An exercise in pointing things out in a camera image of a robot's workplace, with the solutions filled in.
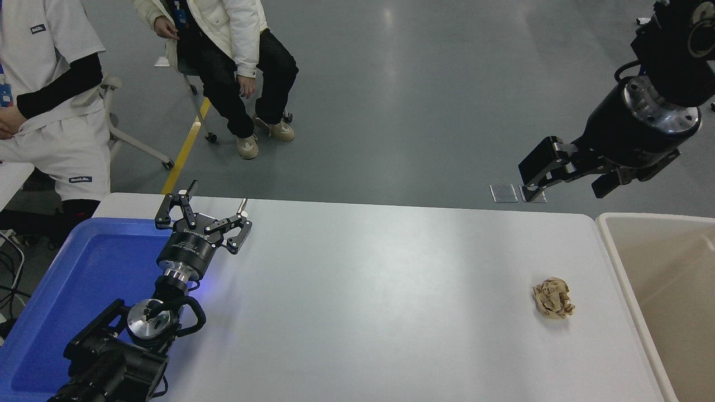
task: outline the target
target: yellow floor line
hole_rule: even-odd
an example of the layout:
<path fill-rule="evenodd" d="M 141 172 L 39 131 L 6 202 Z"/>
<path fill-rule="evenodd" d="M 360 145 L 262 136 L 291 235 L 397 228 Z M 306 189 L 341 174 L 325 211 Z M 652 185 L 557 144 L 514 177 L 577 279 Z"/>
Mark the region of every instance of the yellow floor line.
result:
<path fill-rule="evenodd" d="M 208 98 L 204 98 L 204 103 L 201 104 L 201 110 L 199 111 L 201 113 L 201 118 L 206 117 L 209 107 L 211 107 L 211 102 L 209 102 Z M 181 170 L 184 168 L 184 163 L 189 157 L 189 153 L 191 152 L 191 148 L 194 146 L 194 141 L 196 140 L 196 136 L 199 134 L 200 129 L 201 123 L 199 122 L 199 117 L 196 116 L 194 124 L 191 125 L 191 130 L 189 130 L 189 135 L 187 135 L 184 145 L 182 145 L 181 151 L 179 151 L 179 156 L 177 156 L 177 160 L 174 162 L 174 167 L 169 173 L 169 178 L 167 178 L 167 182 L 164 183 L 162 194 L 169 194 L 174 190 L 174 186 L 177 184 L 177 180 L 181 175 Z"/>

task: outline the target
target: id badge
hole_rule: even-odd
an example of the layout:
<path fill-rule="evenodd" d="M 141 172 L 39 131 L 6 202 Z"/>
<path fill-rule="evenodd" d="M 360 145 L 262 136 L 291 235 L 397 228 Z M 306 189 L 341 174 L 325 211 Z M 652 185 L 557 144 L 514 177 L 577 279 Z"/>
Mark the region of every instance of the id badge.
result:
<path fill-rule="evenodd" d="M 0 84 L 0 107 L 10 107 L 15 105 L 12 102 L 12 91 L 10 84 Z"/>
<path fill-rule="evenodd" d="M 177 19 L 177 23 L 181 24 L 183 27 L 189 24 L 189 20 L 186 17 L 186 11 L 182 9 L 174 10 L 174 17 Z"/>

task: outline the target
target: logo on shirt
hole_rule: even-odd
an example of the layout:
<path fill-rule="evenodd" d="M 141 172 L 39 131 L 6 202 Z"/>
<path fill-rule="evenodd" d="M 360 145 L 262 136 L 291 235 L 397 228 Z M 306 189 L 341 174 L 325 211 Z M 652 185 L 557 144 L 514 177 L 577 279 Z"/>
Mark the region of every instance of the logo on shirt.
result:
<path fill-rule="evenodd" d="M 70 183 L 91 183 L 92 182 L 92 176 L 77 176 L 77 177 L 70 177 L 69 178 Z"/>
<path fill-rule="evenodd" d="M 45 32 L 46 30 L 47 28 L 45 28 L 44 24 L 35 25 L 30 28 L 30 32 L 32 32 L 33 35 L 39 34 L 40 32 Z"/>

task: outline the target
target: white jacket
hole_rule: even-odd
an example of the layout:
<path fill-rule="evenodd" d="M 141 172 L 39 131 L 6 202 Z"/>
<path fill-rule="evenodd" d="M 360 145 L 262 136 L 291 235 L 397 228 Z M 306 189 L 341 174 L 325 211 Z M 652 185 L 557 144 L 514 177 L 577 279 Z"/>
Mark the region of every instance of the white jacket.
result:
<path fill-rule="evenodd" d="M 144 23 L 154 31 L 154 20 L 174 18 L 161 0 L 133 0 Z M 256 77 L 260 33 L 268 27 L 261 0 L 187 0 L 199 28 L 236 62 L 237 74 Z M 167 58 L 178 66 L 177 41 L 167 39 Z"/>

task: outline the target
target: crumpled brown paper ball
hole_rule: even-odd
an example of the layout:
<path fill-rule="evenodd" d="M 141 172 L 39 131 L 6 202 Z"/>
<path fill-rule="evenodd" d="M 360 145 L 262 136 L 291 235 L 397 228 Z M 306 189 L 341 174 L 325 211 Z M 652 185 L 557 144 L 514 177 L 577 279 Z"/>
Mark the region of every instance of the crumpled brown paper ball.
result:
<path fill-rule="evenodd" d="M 568 298 L 568 285 L 563 279 L 549 278 L 541 284 L 534 286 L 534 300 L 539 311 L 549 318 L 566 318 L 573 315 L 576 307 L 571 304 Z"/>

